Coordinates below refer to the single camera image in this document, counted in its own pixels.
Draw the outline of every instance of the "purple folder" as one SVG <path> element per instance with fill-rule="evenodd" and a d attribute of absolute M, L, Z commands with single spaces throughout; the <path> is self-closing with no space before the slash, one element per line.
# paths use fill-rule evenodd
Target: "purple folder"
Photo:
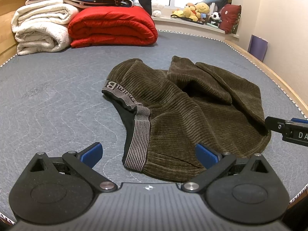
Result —
<path fill-rule="evenodd" d="M 264 60 L 265 53 L 267 51 L 268 42 L 260 37 L 251 35 L 248 53 L 252 54 L 254 57 L 260 61 Z"/>

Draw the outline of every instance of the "red quilt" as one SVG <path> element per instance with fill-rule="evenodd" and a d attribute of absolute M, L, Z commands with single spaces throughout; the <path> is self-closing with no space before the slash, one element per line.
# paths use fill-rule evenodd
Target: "red quilt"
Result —
<path fill-rule="evenodd" d="M 100 44 L 150 45 L 157 40 L 151 16 L 141 7 L 92 7 L 68 25 L 72 47 Z"/>

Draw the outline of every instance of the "white plush toy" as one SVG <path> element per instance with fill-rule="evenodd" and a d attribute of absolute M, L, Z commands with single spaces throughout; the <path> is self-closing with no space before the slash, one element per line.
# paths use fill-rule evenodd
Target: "white plush toy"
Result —
<path fill-rule="evenodd" d="M 160 4 L 158 0 L 152 0 L 152 16 L 161 17 L 161 11 L 164 7 L 165 5 Z"/>

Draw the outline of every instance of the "red cushion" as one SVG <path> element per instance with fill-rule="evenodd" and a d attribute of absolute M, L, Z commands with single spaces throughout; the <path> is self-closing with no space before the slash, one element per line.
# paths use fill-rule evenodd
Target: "red cushion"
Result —
<path fill-rule="evenodd" d="M 226 34 L 231 34 L 235 31 L 240 17 L 241 17 L 241 5 L 226 4 L 221 10 L 221 20 L 219 28 L 224 30 Z"/>
<path fill-rule="evenodd" d="M 68 25 L 72 47 L 98 44 L 149 45 L 158 34 L 151 16 L 141 7 L 92 7 Z"/>

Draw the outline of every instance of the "gray mattress cover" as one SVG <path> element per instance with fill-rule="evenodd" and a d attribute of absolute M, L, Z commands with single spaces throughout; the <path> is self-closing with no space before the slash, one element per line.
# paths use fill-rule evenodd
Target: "gray mattress cover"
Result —
<path fill-rule="evenodd" d="M 101 88 L 111 69 L 124 60 L 141 58 L 154 69 L 168 69 L 173 55 L 224 68 L 257 84 L 265 117 L 304 119 L 269 77 L 216 40 L 159 32 L 150 47 L 94 46 L 16 56 L 0 68 L 0 212 L 14 220 L 10 189 L 38 151 L 56 157 L 98 141 L 104 154 L 94 167 L 97 172 L 118 185 L 161 182 L 123 167 L 126 130 Z M 283 142 L 273 133 L 263 155 L 290 198 L 308 182 L 308 148 Z"/>

